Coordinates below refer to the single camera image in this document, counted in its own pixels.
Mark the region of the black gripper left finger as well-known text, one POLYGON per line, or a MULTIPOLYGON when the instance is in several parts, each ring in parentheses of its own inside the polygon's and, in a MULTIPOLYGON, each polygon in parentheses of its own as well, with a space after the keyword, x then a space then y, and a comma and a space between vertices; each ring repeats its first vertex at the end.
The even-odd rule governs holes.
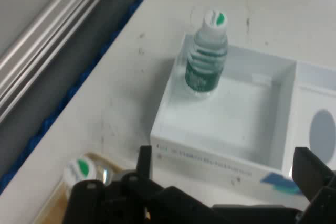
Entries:
POLYGON ((141 146, 136 168, 104 185, 99 180, 77 183, 63 223, 215 223, 208 206, 176 187, 151 179, 152 147, 141 146))

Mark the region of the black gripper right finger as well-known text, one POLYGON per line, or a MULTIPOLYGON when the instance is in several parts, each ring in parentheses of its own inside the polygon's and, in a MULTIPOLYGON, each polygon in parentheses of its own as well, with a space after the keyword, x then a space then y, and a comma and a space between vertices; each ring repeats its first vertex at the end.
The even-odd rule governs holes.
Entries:
POLYGON ((307 147, 296 147, 292 179, 309 205, 297 223, 335 223, 335 173, 307 147))

